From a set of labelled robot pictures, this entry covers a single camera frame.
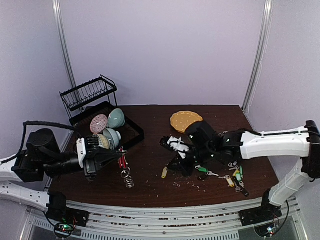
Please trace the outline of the yellow key tag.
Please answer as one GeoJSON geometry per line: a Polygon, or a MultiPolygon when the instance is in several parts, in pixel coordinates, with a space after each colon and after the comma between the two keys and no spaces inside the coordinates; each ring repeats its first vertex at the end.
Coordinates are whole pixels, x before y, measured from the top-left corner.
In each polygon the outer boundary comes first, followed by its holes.
{"type": "Polygon", "coordinates": [[[168,168],[164,167],[161,173],[161,178],[165,179],[167,177],[167,174],[168,174],[168,168]]]}
{"type": "Polygon", "coordinates": [[[229,187],[233,188],[235,186],[233,179],[229,175],[219,176],[219,179],[226,180],[229,187]]]}

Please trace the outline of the red handled key ring holder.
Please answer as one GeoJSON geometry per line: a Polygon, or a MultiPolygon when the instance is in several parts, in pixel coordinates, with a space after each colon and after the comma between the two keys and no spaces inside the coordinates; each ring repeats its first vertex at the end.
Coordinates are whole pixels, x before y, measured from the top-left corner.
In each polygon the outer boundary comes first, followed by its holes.
{"type": "Polygon", "coordinates": [[[133,177],[131,175],[131,169],[129,167],[128,162],[127,162],[127,168],[126,169],[120,168],[120,176],[123,179],[126,188],[131,189],[131,188],[133,188],[135,186],[133,177]]]}

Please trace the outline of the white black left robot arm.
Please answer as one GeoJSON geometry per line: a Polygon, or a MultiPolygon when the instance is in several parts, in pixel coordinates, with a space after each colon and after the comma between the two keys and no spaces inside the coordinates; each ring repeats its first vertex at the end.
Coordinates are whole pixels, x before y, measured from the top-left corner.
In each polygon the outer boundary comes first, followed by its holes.
{"type": "Polygon", "coordinates": [[[18,152],[0,161],[0,182],[4,188],[1,197],[41,210],[48,219],[72,227],[86,227],[89,212],[67,207],[63,193],[33,191],[14,183],[41,182],[44,176],[53,179],[80,172],[88,181],[93,181],[99,170],[125,156],[127,151],[101,147],[96,135],[83,137],[78,129],[69,125],[46,121],[23,123],[24,129],[28,126],[41,129],[29,136],[24,131],[18,152]],[[77,133],[76,152],[60,151],[52,127],[77,133]]]}

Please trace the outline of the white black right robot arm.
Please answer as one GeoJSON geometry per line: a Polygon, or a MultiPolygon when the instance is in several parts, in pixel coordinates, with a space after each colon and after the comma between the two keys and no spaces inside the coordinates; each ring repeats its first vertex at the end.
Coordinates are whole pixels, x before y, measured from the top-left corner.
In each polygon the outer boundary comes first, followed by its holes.
{"type": "Polygon", "coordinates": [[[162,147],[177,153],[168,169],[185,177],[191,176],[196,166],[209,161],[229,164],[259,157],[299,157],[285,178],[264,192],[259,207],[239,212],[243,226],[281,217],[281,206],[304,184],[320,177],[320,131],[313,120],[289,130],[256,132],[243,128],[223,133],[217,133],[203,120],[192,123],[185,134],[191,143],[174,136],[160,140],[162,147]]]}

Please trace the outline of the blue patterned bowl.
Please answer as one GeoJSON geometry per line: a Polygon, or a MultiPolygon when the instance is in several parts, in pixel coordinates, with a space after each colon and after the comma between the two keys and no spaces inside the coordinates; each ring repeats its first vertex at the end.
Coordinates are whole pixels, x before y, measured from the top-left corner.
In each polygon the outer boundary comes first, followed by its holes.
{"type": "Polygon", "coordinates": [[[94,136],[97,136],[98,142],[99,142],[99,146],[101,148],[105,148],[107,150],[111,150],[111,144],[110,141],[108,140],[108,138],[106,136],[104,136],[103,134],[99,134],[99,133],[94,133],[94,136]]]}

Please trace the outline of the green key tag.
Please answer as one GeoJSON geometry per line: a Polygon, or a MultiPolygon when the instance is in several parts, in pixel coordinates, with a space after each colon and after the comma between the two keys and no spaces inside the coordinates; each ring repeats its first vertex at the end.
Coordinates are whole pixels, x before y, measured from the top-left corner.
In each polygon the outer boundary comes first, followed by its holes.
{"type": "Polygon", "coordinates": [[[199,172],[202,172],[202,173],[205,173],[207,176],[215,176],[215,177],[219,177],[218,174],[208,170],[207,168],[205,167],[202,167],[201,165],[196,165],[194,167],[196,170],[198,170],[199,172]]]}
{"type": "Polygon", "coordinates": [[[243,168],[240,166],[233,174],[233,176],[239,181],[243,181],[243,168]]]}

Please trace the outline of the light blue bowl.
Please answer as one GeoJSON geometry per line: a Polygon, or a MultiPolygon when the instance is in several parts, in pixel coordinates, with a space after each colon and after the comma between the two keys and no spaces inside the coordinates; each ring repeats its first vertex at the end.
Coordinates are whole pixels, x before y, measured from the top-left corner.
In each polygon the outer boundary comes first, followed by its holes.
{"type": "Polygon", "coordinates": [[[103,135],[108,139],[110,149],[115,150],[120,145],[122,136],[118,131],[112,128],[106,128],[103,130],[103,135]]]}

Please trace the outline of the pink patterned bowl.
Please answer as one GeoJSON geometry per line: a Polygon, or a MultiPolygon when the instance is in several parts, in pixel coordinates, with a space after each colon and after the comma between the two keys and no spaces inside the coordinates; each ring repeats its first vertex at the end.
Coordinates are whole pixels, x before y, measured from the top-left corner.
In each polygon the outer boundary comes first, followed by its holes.
{"type": "Polygon", "coordinates": [[[108,125],[108,117],[104,114],[95,116],[90,123],[90,131],[93,134],[99,134],[104,131],[108,125]]]}

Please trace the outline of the green ceramic bowl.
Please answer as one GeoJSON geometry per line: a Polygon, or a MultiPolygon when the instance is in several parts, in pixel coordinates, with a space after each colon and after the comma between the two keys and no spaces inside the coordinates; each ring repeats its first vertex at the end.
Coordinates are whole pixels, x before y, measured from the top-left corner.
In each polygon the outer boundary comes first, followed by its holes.
{"type": "Polygon", "coordinates": [[[125,115],[120,108],[114,109],[107,118],[107,126],[111,129],[117,129],[125,125],[125,115]]]}

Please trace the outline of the yellow dotted plate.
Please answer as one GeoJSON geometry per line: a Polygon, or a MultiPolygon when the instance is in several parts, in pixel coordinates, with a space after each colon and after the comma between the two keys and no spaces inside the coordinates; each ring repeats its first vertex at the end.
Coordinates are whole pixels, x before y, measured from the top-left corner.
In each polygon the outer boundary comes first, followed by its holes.
{"type": "Polygon", "coordinates": [[[170,117],[170,125],[179,133],[184,134],[186,129],[195,122],[201,122],[203,118],[196,112],[179,111],[170,117]]]}

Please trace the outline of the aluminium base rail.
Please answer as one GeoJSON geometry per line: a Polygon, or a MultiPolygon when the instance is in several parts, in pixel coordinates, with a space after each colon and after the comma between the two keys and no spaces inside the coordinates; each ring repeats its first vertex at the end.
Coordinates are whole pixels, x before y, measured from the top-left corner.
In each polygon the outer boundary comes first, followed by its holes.
{"type": "Polygon", "coordinates": [[[239,212],[256,208],[261,198],[215,205],[138,208],[68,201],[67,206],[89,213],[87,225],[71,235],[79,240],[260,240],[262,227],[284,226],[273,240],[308,240],[305,219],[295,197],[275,220],[244,226],[239,212]]]}

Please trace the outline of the left aluminium frame post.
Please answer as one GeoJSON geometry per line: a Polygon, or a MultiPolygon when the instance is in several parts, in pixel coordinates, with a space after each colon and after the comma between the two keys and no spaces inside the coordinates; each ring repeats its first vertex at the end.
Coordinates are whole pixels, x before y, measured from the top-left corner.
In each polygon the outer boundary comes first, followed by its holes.
{"type": "Polygon", "coordinates": [[[60,1],[52,0],[52,7],[53,7],[53,14],[54,14],[54,18],[57,26],[60,46],[62,50],[62,57],[64,60],[68,80],[71,88],[75,88],[76,81],[75,81],[72,63],[71,63],[71,59],[68,51],[68,45],[67,45],[66,34],[65,34],[64,24],[63,24],[63,16],[61,11],[60,1]]]}

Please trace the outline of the aluminium frame post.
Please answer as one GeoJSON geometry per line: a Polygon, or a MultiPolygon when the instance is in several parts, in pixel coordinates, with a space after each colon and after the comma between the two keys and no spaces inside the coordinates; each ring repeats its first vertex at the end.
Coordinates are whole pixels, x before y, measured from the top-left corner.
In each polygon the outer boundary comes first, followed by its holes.
{"type": "Polygon", "coordinates": [[[63,16],[61,11],[60,1],[52,0],[52,7],[53,7],[53,14],[54,14],[54,18],[57,26],[60,46],[62,50],[62,57],[64,60],[68,80],[71,88],[75,88],[76,81],[75,81],[72,63],[71,63],[71,59],[68,51],[68,45],[67,45],[66,34],[65,34],[64,24],[63,24],[63,16]]]}
{"type": "Polygon", "coordinates": [[[250,111],[250,106],[252,105],[256,88],[258,86],[258,82],[260,79],[263,56],[264,56],[265,50],[267,49],[268,38],[270,34],[273,6],[274,6],[273,0],[264,1],[263,16],[262,16],[262,22],[260,27],[258,45],[257,45],[253,67],[252,67],[252,71],[249,79],[249,84],[248,84],[243,105],[241,108],[245,115],[247,115],[250,111]]]}

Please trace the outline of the right aluminium frame post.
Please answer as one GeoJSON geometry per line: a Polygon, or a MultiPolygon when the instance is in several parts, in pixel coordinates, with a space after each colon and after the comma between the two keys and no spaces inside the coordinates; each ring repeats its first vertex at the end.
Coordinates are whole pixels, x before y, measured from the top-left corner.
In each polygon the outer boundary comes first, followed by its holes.
{"type": "Polygon", "coordinates": [[[258,86],[258,82],[260,79],[263,56],[264,56],[265,50],[267,49],[268,38],[270,34],[273,6],[274,6],[273,0],[264,1],[263,16],[262,16],[262,22],[260,27],[258,45],[257,45],[253,67],[252,67],[252,71],[249,79],[249,84],[248,84],[243,105],[241,108],[245,115],[247,115],[250,111],[250,106],[252,105],[256,88],[258,86]]]}

